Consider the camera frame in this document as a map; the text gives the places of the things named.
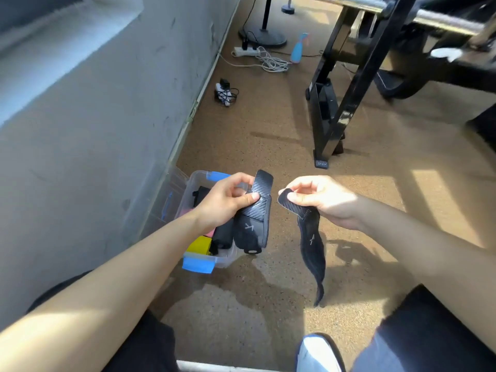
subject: yellow item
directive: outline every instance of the yellow item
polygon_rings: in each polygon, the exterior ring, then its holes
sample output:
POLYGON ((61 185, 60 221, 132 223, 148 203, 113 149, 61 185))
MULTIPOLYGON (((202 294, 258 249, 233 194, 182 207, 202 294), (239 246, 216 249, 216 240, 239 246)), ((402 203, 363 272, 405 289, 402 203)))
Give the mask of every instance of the yellow item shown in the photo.
POLYGON ((196 239, 193 243, 189 245, 186 251, 191 253, 208 255, 208 250, 210 248, 211 242, 212 242, 211 238, 206 236, 200 236, 198 239, 196 239))

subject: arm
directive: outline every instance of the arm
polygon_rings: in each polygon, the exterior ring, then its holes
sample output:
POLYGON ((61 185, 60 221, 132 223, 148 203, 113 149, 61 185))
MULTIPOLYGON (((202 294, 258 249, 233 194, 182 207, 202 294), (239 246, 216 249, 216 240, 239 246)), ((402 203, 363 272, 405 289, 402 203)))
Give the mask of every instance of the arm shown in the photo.
POLYGON ((496 256, 405 212, 357 195, 328 176, 291 182, 288 199, 374 239, 488 347, 496 351, 496 256))
POLYGON ((101 371, 197 237, 259 199, 219 181, 193 211, 98 267, 0 334, 2 371, 101 371))

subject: wall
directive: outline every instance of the wall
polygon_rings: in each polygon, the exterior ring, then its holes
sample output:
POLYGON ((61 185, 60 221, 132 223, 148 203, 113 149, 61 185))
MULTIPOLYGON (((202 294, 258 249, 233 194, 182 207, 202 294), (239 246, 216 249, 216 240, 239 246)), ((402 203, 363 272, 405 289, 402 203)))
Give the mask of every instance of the wall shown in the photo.
MULTIPOLYGON (((13 115, 3 113, 0 329, 49 287, 127 247, 123 228, 130 217, 143 220, 129 212, 144 188, 160 184, 157 171, 237 2, 143 0, 144 11, 115 37, 13 115)), ((4 110, 13 104, 5 99, 4 110)))

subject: black wrist strap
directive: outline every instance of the black wrist strap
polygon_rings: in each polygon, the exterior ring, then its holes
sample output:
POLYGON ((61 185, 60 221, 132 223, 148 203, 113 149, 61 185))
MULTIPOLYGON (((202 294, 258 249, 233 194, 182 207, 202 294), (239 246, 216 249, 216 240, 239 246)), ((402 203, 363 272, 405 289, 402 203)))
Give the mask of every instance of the black wrist strap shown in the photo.
POLYGON ((314 306, 318 306, 324 296, 324 275, 326 274, 326 258, 324 255, 324 243, 319 234, 320 214, 315 206, 299 206, 288 200, 291 189, 286 188, 277 202, 298 215, 298 227, 300 228, 300 249, 303 261, 317 281, 317 298, 314 306))
POLYGON ((234 216, 234 243, 247 254, 259 254, 267 246, 273 181, 272 175, 259 169, 247 193, 259 193, 260 199, 234 216))

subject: blue spray bottle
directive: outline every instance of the blue spray bottle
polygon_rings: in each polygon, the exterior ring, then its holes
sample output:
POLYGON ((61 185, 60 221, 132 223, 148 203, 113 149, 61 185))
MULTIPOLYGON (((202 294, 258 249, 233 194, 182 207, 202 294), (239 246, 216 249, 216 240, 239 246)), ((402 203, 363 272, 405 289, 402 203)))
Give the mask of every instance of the blue spray bottle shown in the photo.
POLYGON ((308 37, 308 33, 303 33, 300 40, 295 44, 293 52, 291 52, 291 62, 293 64, 298 64, 301 61, 301 55, 303 54, 303 40, 308 37))

